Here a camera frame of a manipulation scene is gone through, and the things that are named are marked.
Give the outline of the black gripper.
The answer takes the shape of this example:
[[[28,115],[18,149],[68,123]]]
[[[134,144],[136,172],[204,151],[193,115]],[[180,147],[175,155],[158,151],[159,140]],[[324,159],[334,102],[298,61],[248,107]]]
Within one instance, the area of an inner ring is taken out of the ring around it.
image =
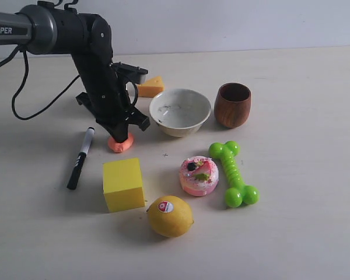
[[[117,95],[89,96],[83,92],[76,97],[79,105],[83,105],[94,116],[110,136],[123,143],[132,138],[128,130],[130,124],[137,125],[142,131],[150,126],[149,118],[142,114],[130,102],[121,101]]]

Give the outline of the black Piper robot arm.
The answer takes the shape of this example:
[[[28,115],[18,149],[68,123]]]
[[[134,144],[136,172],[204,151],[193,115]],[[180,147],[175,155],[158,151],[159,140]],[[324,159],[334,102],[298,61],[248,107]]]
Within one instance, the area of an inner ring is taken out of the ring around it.
[[[11,61],[17,52],[24,56],[69,54],[85,91],[76,97],[118,143],[128,139],[128,126],[142,131],[149,117],[130,100],[127,83],[142,84],[148,70],[121,62],[113,62],[111,27],[100,15],[79,13],[66,3],[63,9],[48,1],[27,5],[18,13],[0,12],[0,45],[14,45],[0,67]]]

